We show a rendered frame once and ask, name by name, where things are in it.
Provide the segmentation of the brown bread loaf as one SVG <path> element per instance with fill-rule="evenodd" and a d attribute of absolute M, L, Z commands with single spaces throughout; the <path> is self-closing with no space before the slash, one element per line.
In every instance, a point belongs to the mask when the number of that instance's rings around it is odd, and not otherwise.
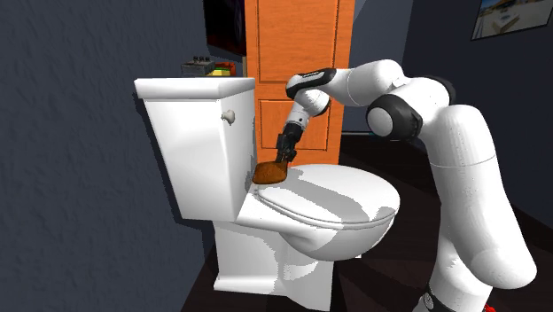
<path fill-rule="evenodd" d="M 252 182 L 256 184 L 281 183 L 287 177 L 287 161 L 267 161 L 256 165 Z"/>

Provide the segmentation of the orange wooden door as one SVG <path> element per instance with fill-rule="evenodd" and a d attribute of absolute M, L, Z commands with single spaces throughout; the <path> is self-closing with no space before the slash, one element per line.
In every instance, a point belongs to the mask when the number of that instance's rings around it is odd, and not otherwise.
<path fill-rule="evenodd" d="M 246 73 L 255 79 L 259 162 L 277 156 L 295 74 L 348 68 L 355 0 L 245 0 Z"/>

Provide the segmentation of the white toilet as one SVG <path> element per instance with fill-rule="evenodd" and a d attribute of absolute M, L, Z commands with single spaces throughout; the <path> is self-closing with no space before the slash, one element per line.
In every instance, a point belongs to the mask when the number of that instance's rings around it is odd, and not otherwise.
<path fill-rule="evenodd" d="M 254 183 L 251 78 L 144 78 L 135 87 L 180 215 L 214 225 L 214 289 L 328 310 L 334 263 L 383 238 L 400 207 L 397 190 L 370 172 L 332 164 L 295 166 L 281 183 Z"/>

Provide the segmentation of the grey box with knobs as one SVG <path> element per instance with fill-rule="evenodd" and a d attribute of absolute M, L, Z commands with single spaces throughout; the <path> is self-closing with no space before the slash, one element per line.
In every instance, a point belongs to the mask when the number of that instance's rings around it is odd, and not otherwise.
<path fill-rule="evenodd" d="M 193 60 L 181 64 L 183 76 L 205 76 L 215 70 L 215 62 L 209 57 L 194 56 Z"/>

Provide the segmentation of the colourful box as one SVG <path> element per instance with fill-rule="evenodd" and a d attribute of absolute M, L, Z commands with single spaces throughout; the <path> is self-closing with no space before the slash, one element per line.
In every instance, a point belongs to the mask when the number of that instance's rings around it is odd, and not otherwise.
<path fill-rule="evenodd" d="M 236 76 L 236 65 L 234 62 L 216 62 L 214 70 L 207 76 Z"/>

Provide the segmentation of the framed wall picture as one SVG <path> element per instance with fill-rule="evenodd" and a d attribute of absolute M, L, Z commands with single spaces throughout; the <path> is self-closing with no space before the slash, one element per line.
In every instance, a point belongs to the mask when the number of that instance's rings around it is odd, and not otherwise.
<path fill-rule="evenodd" d="M 553 0 L 481 0 L 471 40 L 546 27 Z"/>

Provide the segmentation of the dark wall picture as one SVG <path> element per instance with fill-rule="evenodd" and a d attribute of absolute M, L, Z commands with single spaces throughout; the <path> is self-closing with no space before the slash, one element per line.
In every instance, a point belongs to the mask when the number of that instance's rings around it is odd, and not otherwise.
<path fill-rule="evenodd" d="M 203 0 L 206 42 L 244 57 L 246 55 L 245 0 Z"/>

